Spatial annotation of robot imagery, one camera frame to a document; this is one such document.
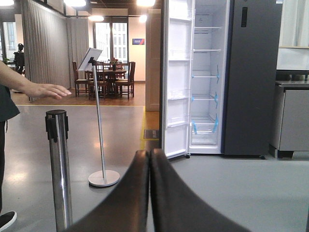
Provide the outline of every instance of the round metal base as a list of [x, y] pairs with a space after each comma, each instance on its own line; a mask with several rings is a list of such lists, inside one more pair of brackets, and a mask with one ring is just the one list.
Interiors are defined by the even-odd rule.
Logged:
[[92, 173], [88, 178], [89, 184], [96, 187], [107, 187], [116, 184], [120, 178], [120, 174], [112, 170], [106, 170], [105, 174], [103, 179], [103, 171]]

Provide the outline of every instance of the person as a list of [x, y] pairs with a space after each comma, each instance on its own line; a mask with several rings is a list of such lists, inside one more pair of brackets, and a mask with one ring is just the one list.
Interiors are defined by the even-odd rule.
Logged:
[[19, 74], [23, 73], [24, 65], [25, 65], [25, 56], [24, 56], [24, 45], [21, 43], [18, 44], [18, 51], [14, 52], [14, 62], [16, 66], [16, 72]]
[[[71, 94], [63, 86], [52, 84], [36, 84], [24, 76], [11, 70], [3, 62], [0, 62], [0, 213], [2, 210], [1, 188], [4, 176], [4, 138], [5, 123], [7, 120], [19, 114], [19, 110], [11, 100], [9, 89], [13, 88], [25, 93], [29, 97], [52, 97], [60, 100]], [[8, 228], [17, 218], [15, 211], [0, 216], [0, 232]]]

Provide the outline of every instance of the gray refrigerator door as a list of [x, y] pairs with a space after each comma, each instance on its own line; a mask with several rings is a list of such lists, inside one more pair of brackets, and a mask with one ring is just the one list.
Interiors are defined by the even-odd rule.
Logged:
[[266, 155], [281, 1], [235, 0], [225, 95], [225, 155]]

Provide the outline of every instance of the sign stand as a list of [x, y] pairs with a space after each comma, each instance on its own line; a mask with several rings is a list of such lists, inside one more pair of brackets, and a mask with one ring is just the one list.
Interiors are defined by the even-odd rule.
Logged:
[[102, 122], [100, 114], [100, 104], [98, 98], [98, 83], [97, 83], [97, 69], [96, 69], [96, 59], [100, 56], [102, 50], [89, 48], [81, 65], [79, 66], [79, 71], [89, 71], [92, 69], [94, 84], [95, 84], [95, 94], [97, 100], [97, 115], [98, 115], [98, 129], [99, 129], [99, 139], [101, 148], [101, 160], [102, 160], [102, 171], [97, 171], [92, 173], [89, 178], [89, 184], [96, 187], [107, 187], [114, 185], [118, 182], [120, 174], [112, 170], [105, 170], [104, 162], [104, 148], [103, 148], [103, 132], [102, 132]]

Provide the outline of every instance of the gray curtain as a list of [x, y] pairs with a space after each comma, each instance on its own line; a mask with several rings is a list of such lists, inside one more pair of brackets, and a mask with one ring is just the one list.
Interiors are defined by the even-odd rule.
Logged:
[[22, 0], [26, 77], [35, 83], [70, 87], [65, 17], [32, 0]]
[[280, 46], [309, 46], [309, 0], [284, 0]]
[[[70, 83], [74, 87], [74, 72], [72, 62], [77, 62], [77, 67], [82, 62], [87, 49], [89, 48], [88, 19], [68, 18], [67, 19], [69, 56], [70, 56]], [[79, 72], [79, 78], [83, 79], [84, 72]]]

